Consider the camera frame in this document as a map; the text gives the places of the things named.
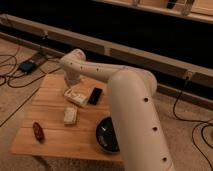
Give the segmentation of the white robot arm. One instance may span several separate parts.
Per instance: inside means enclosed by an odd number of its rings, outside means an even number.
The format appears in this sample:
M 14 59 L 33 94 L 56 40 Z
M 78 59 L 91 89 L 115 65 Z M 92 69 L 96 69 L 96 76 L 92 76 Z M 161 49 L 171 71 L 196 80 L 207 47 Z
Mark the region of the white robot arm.
M 60 59 L 68 84 L 82 75 L 105 82 L 109 111 L 125 171 L 176 171 L 153 102 L 155 76 L 125 65 L 88 62 L 80 49 Z

